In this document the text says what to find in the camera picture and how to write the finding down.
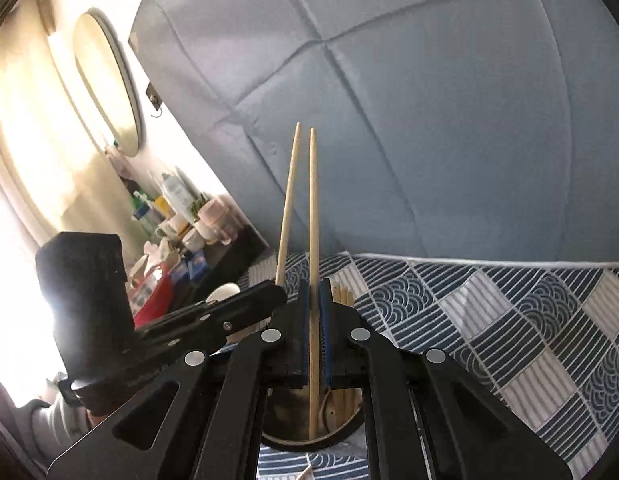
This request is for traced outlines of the left hand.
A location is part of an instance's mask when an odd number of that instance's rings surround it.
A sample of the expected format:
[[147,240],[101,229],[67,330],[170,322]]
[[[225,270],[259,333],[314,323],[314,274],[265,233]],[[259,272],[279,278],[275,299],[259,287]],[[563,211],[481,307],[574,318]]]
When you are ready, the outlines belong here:
[[86,416],[87,416],[87,424],[88,424],[89,429],[98,427],[101,424],[101,422],[104,422],[104,420],[108,418],[108,414],[97,415],[97,414],[93,414],[93,412],[90,412],[89,410],[86,411]]

